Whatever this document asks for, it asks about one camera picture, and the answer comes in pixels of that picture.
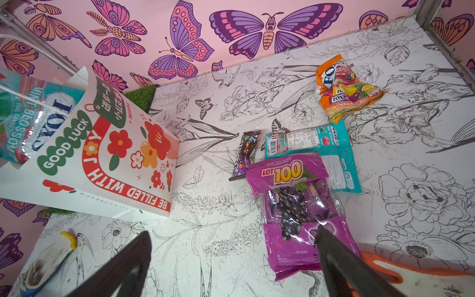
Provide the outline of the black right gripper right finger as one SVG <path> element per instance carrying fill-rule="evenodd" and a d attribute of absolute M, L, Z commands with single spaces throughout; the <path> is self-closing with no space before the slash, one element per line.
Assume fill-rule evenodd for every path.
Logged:
<path fill-rule="evenodd" d="M 360 297 L 403 296 L 321 225 L 314 244 L 331 297 L 352 297 L 355 293 Z"/>

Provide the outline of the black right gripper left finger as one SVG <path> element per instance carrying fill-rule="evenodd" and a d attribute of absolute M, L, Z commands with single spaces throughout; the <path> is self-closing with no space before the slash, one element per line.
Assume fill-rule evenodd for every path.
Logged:
<path fill-rule="evenodd" d="M 150 234 L 143 231 L 69 296 L 139 297 L 145 285 L 151 256 Z"/>

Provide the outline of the teal red candy bag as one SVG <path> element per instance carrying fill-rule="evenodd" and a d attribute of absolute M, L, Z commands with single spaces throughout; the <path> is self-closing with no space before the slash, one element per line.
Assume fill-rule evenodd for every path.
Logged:
<path fill-rule="evenodd" d="M 1 69 L 1 158 L 25 163 L 67 120 L 84 91 Z"/>

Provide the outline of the purple blackcurrant candy bag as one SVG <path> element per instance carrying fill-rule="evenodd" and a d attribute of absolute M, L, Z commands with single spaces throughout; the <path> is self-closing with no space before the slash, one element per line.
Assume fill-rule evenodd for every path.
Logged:
<path fill-rule="evenodd" d="M 275 279 L 321 269 L 320 226 L 350 251 L 361 253 L 318 153 L 297 153 L 252 164 L 246 180 L 261 203 L 267 259 Z"/>

